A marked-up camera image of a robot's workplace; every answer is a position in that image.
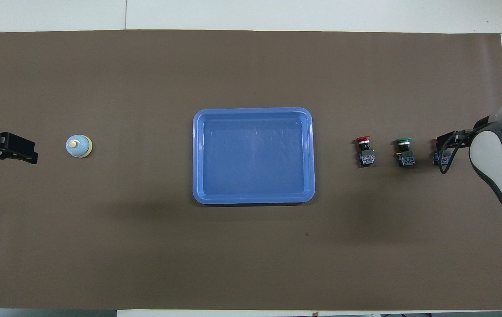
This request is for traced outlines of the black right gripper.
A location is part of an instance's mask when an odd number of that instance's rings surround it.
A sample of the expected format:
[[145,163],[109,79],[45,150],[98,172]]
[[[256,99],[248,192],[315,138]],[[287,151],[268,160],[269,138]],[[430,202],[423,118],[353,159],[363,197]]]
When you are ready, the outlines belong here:
[[436,137],[436,150],[454,148],[456,146],[470,146],[474,134],[475,129],[465,129],[440,135]]

